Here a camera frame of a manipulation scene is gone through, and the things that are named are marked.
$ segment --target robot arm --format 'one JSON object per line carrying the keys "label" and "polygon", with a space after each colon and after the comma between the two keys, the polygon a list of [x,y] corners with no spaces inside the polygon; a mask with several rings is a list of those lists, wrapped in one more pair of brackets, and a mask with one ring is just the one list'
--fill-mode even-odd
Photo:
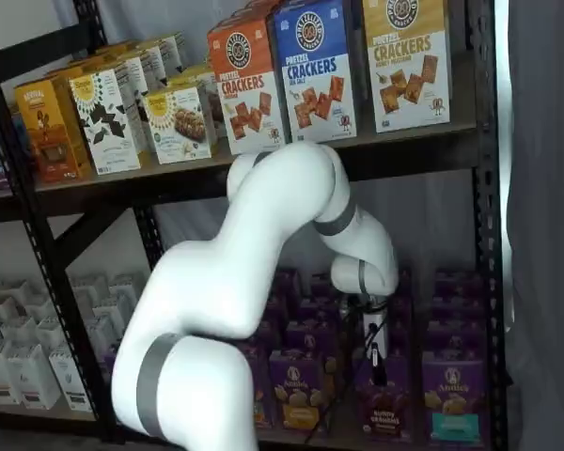
{"label": "robot arm", "polygon": [[398,283],[384,228],[354,205],[333,150],[302,143],[230,168],[231,205],[212,241],[165,253],[147,283],[117,354],[112,397],[136,431],[189,451],[256,451],[250,369],[234,347],[259,325],[284,242],[315,221],[339,256],[344,292],[389,295]]}

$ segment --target gray joint band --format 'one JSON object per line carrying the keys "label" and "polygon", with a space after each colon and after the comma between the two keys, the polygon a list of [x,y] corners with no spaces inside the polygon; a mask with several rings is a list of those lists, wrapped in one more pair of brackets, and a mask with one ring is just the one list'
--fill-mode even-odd
{"label": "gray joint band", "polygon": [[149,435],[164,440],[157,411],[157,388],[165,360],[178,340],[179,337],[175,334],[163,334],[152,342],[140,366],[138,384],[135,389],[140,423]]}
{"label": "gray joint band", "polygon": [[359,279],[359,289],[364,294],[368,294],[366,289],[366,262],[364,260],[359,260],[359,273],[357,278]]}
{"label": "gray joint band", "polygon": [[343,212],[340,213],[335,220],[328,223],[316,222],[316,230],[324,237],[334,237],[349,226],[353,216],[355,215],[356,209],[357,206],[355,205],[355,201],[352,197],[350,197],[349,202],[347,202],[347,207],[345,207],[345,210],[343,210]]}
{"label": "gray joint band", "polygon": [[255,159],[255,162],[253,163],[253,167],[257,166],[259,164],[259,162],[261,162],[261,160],[269,157],[270,155],[272,155],[272,152],[261,152],[257,155],[257,158]]}

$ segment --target black metal shelving unit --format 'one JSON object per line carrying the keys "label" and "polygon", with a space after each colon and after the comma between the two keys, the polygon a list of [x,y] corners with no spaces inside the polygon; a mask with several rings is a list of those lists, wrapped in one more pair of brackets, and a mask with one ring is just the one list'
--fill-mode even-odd
{"label": "black metal shelving unit", "polygon": [[[448,170],[471,170],[478,270],[487,294],[489,424],[493,450],[508,449],[506,363],[502,293],[501,218],[495,87],[494,1],[466,0],[472,50],[453,58],[454,98],[449,124],[377,134],[365,117],[357,138],[332,144],[351,181],[400,177]],[[0,50],[0,84],[68,54],[93,53],[105,43],[95,0],[73,0],[80,22],[54,33]],[[153,166],[80,182],[43,185],[34,180],[10,120],[0,88],[0,156],[12,194],[0,193],[0,222],[22,220],[46,287],[55,303],[92,404],[96,422],[34,418],[0,413],[0,427],[97,435],[106,441],[143,440],[118,426],[104,382],[77,310],[66,268],[123,211],[134,210],[149,265],[154,267],[163,246],[152,206],[225,195],[227,171],[233,161],[225,142],[206,161]],[[83,213],[58,238],[48,217]],[[262,449],[292,446],[269,441]],[[309,449],[325,449],[316,445]]]}

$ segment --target black cable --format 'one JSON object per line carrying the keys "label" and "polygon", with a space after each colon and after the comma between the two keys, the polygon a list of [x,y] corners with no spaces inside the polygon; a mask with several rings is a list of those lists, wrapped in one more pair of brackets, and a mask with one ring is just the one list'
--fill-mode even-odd
{"label": "black cable", "polygon": [[381,324],[374,331],[370,330],[370,332],[366,336],[366,339],[365,339],[366,346],[364,348],[364,355],[362,356],[362,359],[359,362],[359,365],[353,371],[353,374],[350,377],[350,379],[347,381],[347,383],[345,383],[345,386],[343,387],[342,391],[332,398],[332,400],[330,401],[330,404],[328,404],[328,407],[326,407],[324,409],[324,411],[321,413],[321,416],[320,416],[320,419],[318,420],[318,423],[316,423],[316,426],[314,426],[309,431],[309,434],[305,438],[304,444],[309,444],[309,442],[311,442],[311,439],[313,439],[316,432],[318,431],[318,428],[320,427],[321,422],[326,419],[328,414],[331,413],[332,410],[337,406],[338,402],[341,401],[345,397],[345,395],[347,394],[347,391],[349,390],[349,387],[351,387],[353,385],[353,383],[355,381],[355,376],[357,375],[357,373],[361,369],[364,362],[368,359],[368,348],[371,346],[372,342],[374,341],[374,338],[376,338],[376,335],[382,330],[382,328],[386,324],[386,318],[387,318],[387,316],[384,317],[383,322],[381,322]]}

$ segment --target shelf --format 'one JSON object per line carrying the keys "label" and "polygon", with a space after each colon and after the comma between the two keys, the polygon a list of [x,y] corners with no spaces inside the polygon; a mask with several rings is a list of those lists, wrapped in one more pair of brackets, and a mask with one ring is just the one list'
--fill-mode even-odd
{"label": "shelf", "polygon": [[0,83],[87,49],[91,43],[90,21],[26,40],[0,50]]}
{"label": "shelf", "polygon": [[[368,103],[358,136],[328,143],[342,159],[351,181],[468,169],[478,165],[473,57],[453,60],[453,100],[447,124],[376,133]],[[38,183],[36,191],[48,216],[95,210],[99,206],[149,206],[226,195],[227,171],[234,157],[227,140],[212,159],[158,165],[90,179]],[[19,218],[10,194],[0,194],[0,222]]]}
{"label": "shelf", "polygon": [[74,412],[63,396],[49,411],[0,405],[0,428],[43,430],[74,435],[99,434],[99,425],[93,413]]}
{"label": "shelf", "polygon": [[[131,442],[165,444],[127,428],[122,428],[125,438]],[[355,416],[350,400],[340,404],[334,412],[331,432],[327,436],[315,436],[310,444],[304,444],[306,435],[283,428],[258,429],[261,451],[424,451],[430,449],[424,444],[391,443],[372,440],[364,434]]]}

